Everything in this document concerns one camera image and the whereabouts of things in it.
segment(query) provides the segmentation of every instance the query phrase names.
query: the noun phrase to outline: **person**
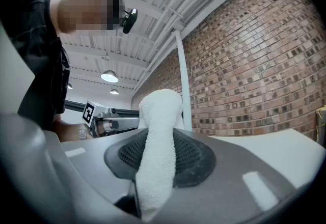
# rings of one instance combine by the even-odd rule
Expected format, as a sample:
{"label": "person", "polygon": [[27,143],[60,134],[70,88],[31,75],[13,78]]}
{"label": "person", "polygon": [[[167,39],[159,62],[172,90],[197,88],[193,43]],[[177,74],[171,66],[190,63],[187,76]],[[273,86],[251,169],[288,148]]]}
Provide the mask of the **person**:
{"label": "person", "polygon": [[[76,30],[113,30],[125,16],[123,0],[16,0],[1,20],[13,45],[34,73],[18,114],[54,131],[61,142],[93,138],[86,125],[61,120],[69,59],[59,35]],[[103,125],[97,125],[99,134]]]}

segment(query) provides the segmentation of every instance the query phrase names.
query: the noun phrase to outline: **white column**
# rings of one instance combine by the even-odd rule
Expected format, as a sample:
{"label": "white column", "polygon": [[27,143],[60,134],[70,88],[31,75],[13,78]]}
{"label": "white column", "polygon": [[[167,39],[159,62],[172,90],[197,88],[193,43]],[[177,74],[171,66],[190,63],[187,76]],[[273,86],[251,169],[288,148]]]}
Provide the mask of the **white column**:
{"label": "white column", "polygon": [[184,49],[182,45],[180,31],[174,31],[173,33],[177,40],[178,54],[179,54],[184,129],[187,131],[192,131],[192,110],[190,105],[189,82],[188,82],[187,66],[184,57]]}

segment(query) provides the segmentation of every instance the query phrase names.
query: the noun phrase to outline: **hanging light fixture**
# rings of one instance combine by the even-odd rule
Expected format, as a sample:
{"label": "hanging light fixture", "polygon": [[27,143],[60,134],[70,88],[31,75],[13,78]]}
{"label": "hanging light fixture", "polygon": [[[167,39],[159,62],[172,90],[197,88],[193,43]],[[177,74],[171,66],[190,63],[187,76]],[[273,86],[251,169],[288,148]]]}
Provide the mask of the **hanging light fixture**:
{"label": "hanging light fixture", "polygon": [[110,93],[113,94],[113,95],[118,95],[119,94],[118,90],[116,90],[116,89],[112,89],[110,91]]}
{"label": "hanging light fixture", "polygon": [[103,72],[103,74],[101,74],[101,78],[111,83],[116,83],[119,81],[117,75],[112,70],[106,70],[105,72]]}

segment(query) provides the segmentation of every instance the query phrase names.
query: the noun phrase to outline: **white towel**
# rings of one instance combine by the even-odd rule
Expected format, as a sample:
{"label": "white towel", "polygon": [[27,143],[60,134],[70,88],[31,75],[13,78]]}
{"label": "white towel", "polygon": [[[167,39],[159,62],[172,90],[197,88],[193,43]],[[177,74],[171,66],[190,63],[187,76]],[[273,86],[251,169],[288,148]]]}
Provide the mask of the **white towel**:
{"label": "white towel", "polygon": [[136,187],[142,220],[150,221],[172,191],[176,163],[173,128],[184,129],[182,99],[172,90],[158,90],[144,97],[139,111],[139,128],[148,128],[148,136]]}

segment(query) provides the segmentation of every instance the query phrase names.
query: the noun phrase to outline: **brick wall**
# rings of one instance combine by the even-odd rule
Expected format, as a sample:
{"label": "brick wall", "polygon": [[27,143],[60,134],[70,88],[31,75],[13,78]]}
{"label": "brick wall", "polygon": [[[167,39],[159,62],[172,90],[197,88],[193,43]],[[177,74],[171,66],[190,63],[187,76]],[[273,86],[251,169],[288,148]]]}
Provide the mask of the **brick wall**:
{"label": "brick wall", "polygon": [[[193,131],[252,135],[294,128],[315,139],[325,105],[326,32],[310,0],[227,0],[184,40]],[[174,50],[137,91],[181,93]]]}

